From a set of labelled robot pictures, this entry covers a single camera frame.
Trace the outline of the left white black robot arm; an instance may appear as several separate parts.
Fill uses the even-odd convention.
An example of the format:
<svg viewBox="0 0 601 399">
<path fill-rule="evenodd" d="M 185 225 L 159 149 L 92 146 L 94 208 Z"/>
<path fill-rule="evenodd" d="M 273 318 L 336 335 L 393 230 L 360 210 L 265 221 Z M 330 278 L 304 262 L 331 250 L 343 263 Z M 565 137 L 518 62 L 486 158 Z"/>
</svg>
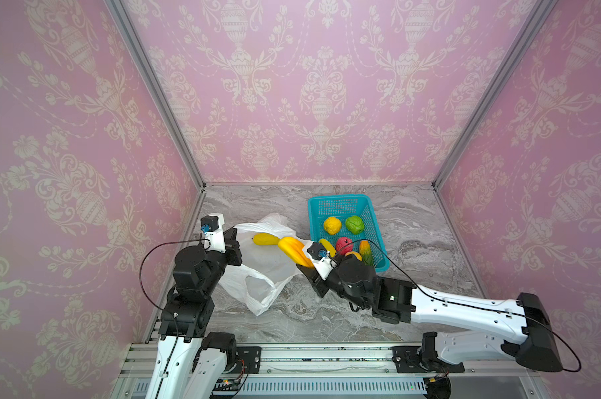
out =
<svg viewBox="0 0 601 399">
<path fill-rule="evenodd" d="M 209 398 L 221 375 L 235 367 L 235 336 L 206 330 L 215 307 L 212 294 L 226 267 L 242 264 L 236 238 L 235 228 L 209 229 L 177 253 L 147 398 Z"/>
</svg>

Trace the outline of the orange green mango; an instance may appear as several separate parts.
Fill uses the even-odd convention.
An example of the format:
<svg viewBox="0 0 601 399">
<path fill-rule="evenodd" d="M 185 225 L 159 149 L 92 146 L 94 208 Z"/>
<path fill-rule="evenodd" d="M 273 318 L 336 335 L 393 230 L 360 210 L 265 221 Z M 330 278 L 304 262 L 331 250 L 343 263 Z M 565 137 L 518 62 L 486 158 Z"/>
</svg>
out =
<svg viewBox="0 0 601 399">
<path fill-rule="evenodd" d="M 374 266 L 374 257 L 371 249 L 371 245 L 367 240 L 360 241 L 359 254 L 361 255 L 362 261 L 370 267 Z"/>
</svg>

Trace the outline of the aluminium front rail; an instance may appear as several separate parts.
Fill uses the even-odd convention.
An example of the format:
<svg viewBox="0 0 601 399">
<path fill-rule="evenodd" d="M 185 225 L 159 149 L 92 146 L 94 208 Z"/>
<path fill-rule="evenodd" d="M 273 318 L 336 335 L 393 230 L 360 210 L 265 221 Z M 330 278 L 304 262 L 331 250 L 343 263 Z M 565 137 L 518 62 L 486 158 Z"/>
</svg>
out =
<svg viewBox="0 0 601 399">
<path fill-rule="evenodd" d="M 255 343 L 238 347 L 249 374 L 258 368 L 257 377 L 316 376 L 394 376 L 406 370 L 424 376 L 434 372 L 417 371 L 416 360 L 398 359 L 394 347 L 415 347 L 415 343 Z M 151 377 L 157 365 L 157 344 L 132 344 L 119 377 Z M 536 377 L 513 361 L 464 361 L 464 372 L 450 372 L 450 377 Z"/>
</svg>

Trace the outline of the right corner aluminium post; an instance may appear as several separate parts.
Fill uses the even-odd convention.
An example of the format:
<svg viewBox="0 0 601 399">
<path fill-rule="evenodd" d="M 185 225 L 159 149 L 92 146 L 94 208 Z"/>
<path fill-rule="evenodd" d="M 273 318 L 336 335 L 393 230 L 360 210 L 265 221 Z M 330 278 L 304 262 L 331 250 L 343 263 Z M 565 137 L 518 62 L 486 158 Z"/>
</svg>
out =
<svg viewBox="0 0 601 399">
<path fill-rule="evenodd" d="M 516 71 L 519 63 L 522 61 L 526 51 L 536 35 L 540 32 L 545 21 L 549 17 L 553 8 L 557 4 L 556 0 L 541 0 L 534 3 L 531 12 L 528 14 L 520 31 L 515 37 L 510 48 L 505 53 L 501 65 L 496 70 L 493 78 L 489 82 L 486 91 L 475 106 L 470 115 L 467 124 L 462 129 L 457 141 L 448 153 L 443 162 L 435 180 L 432 182 L 433 191 L 439 194 L 448 177 L 451 175 L 454 167 L 460 160 L 464 151 L 472 139 L 473 134 L 480 127 L 481 123 L 488 115 L 493 104 L 498 99 L 500 93 L 505 88 L 509 79 Z"/>
</svg>

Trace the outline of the yellow lemon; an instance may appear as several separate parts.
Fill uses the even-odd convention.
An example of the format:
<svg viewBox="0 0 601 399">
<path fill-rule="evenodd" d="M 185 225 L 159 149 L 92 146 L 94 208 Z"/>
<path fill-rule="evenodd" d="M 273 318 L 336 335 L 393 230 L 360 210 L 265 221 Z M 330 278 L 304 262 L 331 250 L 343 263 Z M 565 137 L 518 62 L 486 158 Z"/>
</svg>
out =
<svg viewBox="0 0 601 399">
<path fill-rule="evenodd" d="M 330 258 L 335 257 L 336 250 L 335 247 L 328 241 L 327 239 L 320 239 L 319 243 L 323 245 L 325 250 L 328 252 Z"/>
</svg>

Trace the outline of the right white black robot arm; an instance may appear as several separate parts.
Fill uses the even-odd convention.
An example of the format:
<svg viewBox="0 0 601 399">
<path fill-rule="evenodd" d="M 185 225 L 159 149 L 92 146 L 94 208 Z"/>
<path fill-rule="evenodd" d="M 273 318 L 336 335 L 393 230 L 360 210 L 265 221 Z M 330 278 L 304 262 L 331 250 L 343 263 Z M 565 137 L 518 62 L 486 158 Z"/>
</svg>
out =
<svg viewBox="0 0 601 399">
<path fill-rule="evenodd" d="M 477 299 L 411 281 L 380 277 L 355 256 L 311 259 L 298 265 L 320 297 L 332 291 L 353 311 L 368 310 L 387 324 L 441 324 L 454 334 L 423 335 L 422 363 L 459 365 L 470 360 L 513 360 L 538 372 L 561 372 L 548 312 L 535 294 L 516 299 Z"/>
</svg>

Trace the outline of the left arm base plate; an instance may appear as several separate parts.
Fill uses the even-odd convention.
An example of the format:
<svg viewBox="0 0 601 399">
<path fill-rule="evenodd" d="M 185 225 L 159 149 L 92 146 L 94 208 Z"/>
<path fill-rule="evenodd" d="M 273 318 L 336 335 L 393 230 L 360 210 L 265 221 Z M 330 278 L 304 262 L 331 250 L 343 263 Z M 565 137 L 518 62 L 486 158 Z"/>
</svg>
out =
<svg viewBox="0 0 601 399">
<path fill-rule="evenodd" d="M 236 355 L 228 362 L 225 374 L 246 375 L 258 374 L 262 359 L 262 347 L 240 346 Z"/>
</svg>

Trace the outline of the corner aluminium post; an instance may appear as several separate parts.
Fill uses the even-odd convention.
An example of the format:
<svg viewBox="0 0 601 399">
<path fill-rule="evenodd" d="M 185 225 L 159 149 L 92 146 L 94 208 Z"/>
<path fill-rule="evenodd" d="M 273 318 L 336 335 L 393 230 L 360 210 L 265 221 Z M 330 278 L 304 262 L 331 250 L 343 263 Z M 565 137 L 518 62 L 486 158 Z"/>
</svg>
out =
<svg viewBox="0 0 601 399">
<path fill-rule="evenodd" d="M 178 124 L 176 115 L 170 107 L 165 91 L 162 89 L 157 73 L 154 71 L 151 58 L 142 44 L 137 29 L 134 27 L 131 18 L 128 15 L 124 1 L 106 0 L 105 4 L 112 15 L 112 19 L 121 33 L 124 43 L 131 54 L 137 70 L 140 73 L 147 91 L 152 97 L 158 114 L 161 116 L 169 136 L 172 138 L 177 151 L 182 158 L 185 168 L 192 178 L 195 187 L 199 192 L 205 190 L 206 184 L 202 178 L 192 151 L 187 140 Z"/>
<path fill-rule="evenodd" d="M 498 99 L 500 93 L 505 88 L 509 79 L 516 71 L 519 63 L 522 61 L 526 51 L 536 35 L 540 32 L 545 21 L 549 17 L 553 8 L 557 4 L 556 0 L 541 0 L 534 3 L 531 12 L 528 14 L 520 31 L 515 37 L 510 48 L 505 53 L 501 65 L 496 70 L 493 78 L 489 82 L 486 91 L 475 106 L 470 115 L 467 124 L 462 129 L 457 141 L 448 153 L 443 162 L 435 180 L 432 182 L 433 191 L 439 194 L 448 177 L 451 175 L 454 167 L 460 160 L 464 151 L 472 139 L 473 134 L 480 127 L 481 123 L 488 115 L 493 104 Z"/>
</svg>

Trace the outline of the pink red fruit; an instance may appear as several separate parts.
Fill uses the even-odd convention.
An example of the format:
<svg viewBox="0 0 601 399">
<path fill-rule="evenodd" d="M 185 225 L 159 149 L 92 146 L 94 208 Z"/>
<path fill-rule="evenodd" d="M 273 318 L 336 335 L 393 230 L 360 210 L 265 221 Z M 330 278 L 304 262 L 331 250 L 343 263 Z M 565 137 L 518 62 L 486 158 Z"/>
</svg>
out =
<svg viewBox="0 0 601 399">
<path fill-rule="evenodd" d="M 337 254 L 346 255 L 350 252 L 354 252 L 353 240 L 348 237 L 340 237 L 336 241 L 335 249 Z"/>
</svg>

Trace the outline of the green apple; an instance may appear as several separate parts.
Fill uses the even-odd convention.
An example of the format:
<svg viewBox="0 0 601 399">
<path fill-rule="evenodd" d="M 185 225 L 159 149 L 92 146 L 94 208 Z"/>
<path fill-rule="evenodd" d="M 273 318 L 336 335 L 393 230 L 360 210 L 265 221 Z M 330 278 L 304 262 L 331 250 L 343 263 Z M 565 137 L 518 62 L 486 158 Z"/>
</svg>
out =
<svg viewBox="0 0 601 399">
<path fill-rule="evenodd" d="M 360 216 L 353 215 L 345 220 L 345 227 L 350 234 L 357 235 L 365 231 L 365 223 Z"/>
</svg>

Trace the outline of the round yellow citrus fruit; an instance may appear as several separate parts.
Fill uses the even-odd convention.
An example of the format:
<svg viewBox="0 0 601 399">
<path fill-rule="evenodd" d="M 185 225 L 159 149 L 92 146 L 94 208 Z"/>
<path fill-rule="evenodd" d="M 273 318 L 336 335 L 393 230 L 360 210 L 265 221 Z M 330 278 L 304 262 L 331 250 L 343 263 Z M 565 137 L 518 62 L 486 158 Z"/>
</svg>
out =
<svg viewBox="0 0 601 399">
<path fill-rule="evenodd" d="M 342 229 L 342 222 L 335 217 L 329 217 L 323 222 L 323 229 L 329 235 L 336 235 Z"/>
</svg>

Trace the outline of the perforated white vent strip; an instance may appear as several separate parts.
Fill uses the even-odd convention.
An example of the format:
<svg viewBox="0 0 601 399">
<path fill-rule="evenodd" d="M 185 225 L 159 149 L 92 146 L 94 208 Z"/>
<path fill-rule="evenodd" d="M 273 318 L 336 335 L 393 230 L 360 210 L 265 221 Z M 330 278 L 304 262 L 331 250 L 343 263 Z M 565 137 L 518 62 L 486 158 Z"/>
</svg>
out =
<svg viewBox="0 0 601 399">
<path fill-rule="evenodd" d="M 421 395 L 428 388 L 421 377 L 257 377 L 252 376 L 239 385 L 217 383 L 215 396 L 367 396 Z"/>
</svg>

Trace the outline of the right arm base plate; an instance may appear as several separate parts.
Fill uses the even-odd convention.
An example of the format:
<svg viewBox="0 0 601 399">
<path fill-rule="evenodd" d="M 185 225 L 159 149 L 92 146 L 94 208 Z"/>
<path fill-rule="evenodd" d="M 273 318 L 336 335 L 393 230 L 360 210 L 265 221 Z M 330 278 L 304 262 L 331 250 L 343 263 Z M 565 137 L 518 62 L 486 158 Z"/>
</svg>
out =
<svg viewBox="0 0 601 399">
<path fill-rule="evenodd" d="M 462 363 L 458 365 L 442 362 L 436 357 L 425 359 L 420 353 L 420 347 L 396 346 L 391 348 L 392 361 L 398 374 L 413 373 L 464 373 L 465 367 Z"/>
</svg>

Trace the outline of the white plastic bag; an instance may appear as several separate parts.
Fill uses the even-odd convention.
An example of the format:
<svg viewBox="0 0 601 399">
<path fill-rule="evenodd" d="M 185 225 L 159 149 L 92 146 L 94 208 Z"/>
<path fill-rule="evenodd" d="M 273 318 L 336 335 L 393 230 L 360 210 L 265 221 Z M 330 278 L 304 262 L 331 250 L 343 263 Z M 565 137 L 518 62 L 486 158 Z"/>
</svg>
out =
<svg viewBox="0 0 601 399">
<path fill-rule="evenodd" d="M 297 235 L 288 226 L 288 219 L 276 213 L 256 223 L 238 224 L 236 228 L 242 264 L 227 267 L 220 286 L 259 316 L 270 308 L 300 271 L 276 244 L 260 246 L 253 239 L 260 233 L 271 234 L 277 239 L 296 238 Z"/>
</svg>

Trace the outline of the left corner aluminium post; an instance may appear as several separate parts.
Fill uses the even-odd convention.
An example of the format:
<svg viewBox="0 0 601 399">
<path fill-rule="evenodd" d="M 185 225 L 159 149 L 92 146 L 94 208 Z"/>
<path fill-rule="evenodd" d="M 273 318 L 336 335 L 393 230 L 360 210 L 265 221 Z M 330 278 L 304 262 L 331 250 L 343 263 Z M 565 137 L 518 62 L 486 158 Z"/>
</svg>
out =
<svg viewBox="0 0 601 399">
<path fill-rule="evenodd" d="M 187 140 L 178 124 L 176 115 L 170 107 L 165 91 L 162 89 L 157 73 L 154 71 L 151 58 L 142 44 L 137 29 L 134 27 L 131 18 L 128 15 L 124 1 L 106 0 L 105 4 L 112 15 L 112 19 L 121 33 L 124 43 L 131 54 L 137 70 L 140 73 L 147 91 L 152 97 L 158 114 L 161 116 L 169 136 L 172 138 L 177 151 L 182 158 L 185 168 L 192 178 L 195 187 L 199 192 L 205 190 L 206 184 L 202 178 L 192 151 Z"/>
</svg>

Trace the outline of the yellow orange bell pepper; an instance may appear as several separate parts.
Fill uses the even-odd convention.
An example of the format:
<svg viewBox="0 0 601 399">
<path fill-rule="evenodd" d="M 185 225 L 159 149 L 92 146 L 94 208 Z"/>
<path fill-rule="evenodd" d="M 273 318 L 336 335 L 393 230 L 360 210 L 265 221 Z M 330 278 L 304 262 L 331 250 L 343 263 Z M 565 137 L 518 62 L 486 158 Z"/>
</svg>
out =
<svg viewBox="0 0 601 399">
<path fill-rule="evenodd" d="M 348 258 L 348 257 L 350 257 L 350 258 L 354 257 L 355 259 L 358 259 L 359 261 L 363 260 L 362 256 L 358 252 L 355 252 L 355 251 L 350 251 L 350 252 L 346 253 L 345 258 Z"/>
</svg>

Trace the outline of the yellow banana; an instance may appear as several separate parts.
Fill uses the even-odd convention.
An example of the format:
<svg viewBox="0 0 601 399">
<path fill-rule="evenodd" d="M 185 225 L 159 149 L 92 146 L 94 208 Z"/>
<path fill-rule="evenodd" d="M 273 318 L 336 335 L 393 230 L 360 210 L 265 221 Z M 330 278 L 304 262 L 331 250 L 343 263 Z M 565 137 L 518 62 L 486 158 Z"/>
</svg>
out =
<svg viewBox="0 0 601 399">
<path fill-rule="evenodd" d="M 278 248 L 295 264 L 313 269 L 312 261 L 304 254 L 304 245 L 294 237 L 285 237 L 279 240 Z"/>
</svg>

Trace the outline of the teal plastic basket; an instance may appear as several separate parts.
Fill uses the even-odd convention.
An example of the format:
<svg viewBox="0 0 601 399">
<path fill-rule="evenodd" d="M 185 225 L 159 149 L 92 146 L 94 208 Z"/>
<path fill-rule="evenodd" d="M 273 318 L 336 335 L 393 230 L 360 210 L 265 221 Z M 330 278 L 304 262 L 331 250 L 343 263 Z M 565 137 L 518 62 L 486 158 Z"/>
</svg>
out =
<svg viewBox="0 0 601 399">
<path fill-rule="evenodd" d="M 358 249 L 366 240 L 376 272 L 389 269 L 385 245 L 371 199 L 366 195 L 315 196 L 308 200 L 310 239 L 326 239 L 334 247 L 346 237 Z"/>
</svg>

